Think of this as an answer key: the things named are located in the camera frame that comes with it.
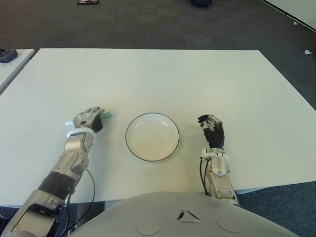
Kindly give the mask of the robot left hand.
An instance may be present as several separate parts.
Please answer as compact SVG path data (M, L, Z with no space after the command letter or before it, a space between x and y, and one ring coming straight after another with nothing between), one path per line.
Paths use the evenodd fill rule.
M76 118L74 127L87 127L92 129L95 133L103 129L101 115L104 113L104 109L100 107L88 108L83 112L80 112Z

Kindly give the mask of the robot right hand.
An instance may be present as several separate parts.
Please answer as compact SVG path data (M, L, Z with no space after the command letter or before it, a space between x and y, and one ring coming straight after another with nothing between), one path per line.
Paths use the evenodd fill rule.
M202 115L198 117L198 123L203 129L209 147L223 149L225 133L222 121L215 115Z

